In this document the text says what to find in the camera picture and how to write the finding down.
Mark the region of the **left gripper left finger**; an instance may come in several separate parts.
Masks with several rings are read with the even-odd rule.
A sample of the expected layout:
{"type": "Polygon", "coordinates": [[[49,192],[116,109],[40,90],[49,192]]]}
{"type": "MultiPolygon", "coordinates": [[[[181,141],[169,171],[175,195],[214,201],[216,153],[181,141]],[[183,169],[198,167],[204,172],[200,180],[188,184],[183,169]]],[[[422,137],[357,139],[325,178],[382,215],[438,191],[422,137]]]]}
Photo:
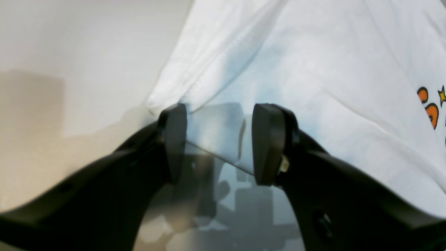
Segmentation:
{"type": "Polygon", "coordinates": [[[180,178],[184,104],[38,198],[1,214],[1,241],[27,251],[131,251],[157,192],[180,178]]]}

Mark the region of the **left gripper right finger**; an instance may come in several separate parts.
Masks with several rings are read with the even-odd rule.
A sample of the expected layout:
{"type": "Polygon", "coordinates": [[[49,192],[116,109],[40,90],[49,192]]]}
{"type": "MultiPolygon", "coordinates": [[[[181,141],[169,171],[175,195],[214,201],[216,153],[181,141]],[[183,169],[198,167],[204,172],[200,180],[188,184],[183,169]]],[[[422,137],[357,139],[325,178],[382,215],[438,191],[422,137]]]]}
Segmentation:
{"type": "Polygon", "coordinates": [[[330,155],[289,109],[254,106],[252,156],[256,183],[285,192],[307,251],[445,250],[444,219],[330,155]]]}

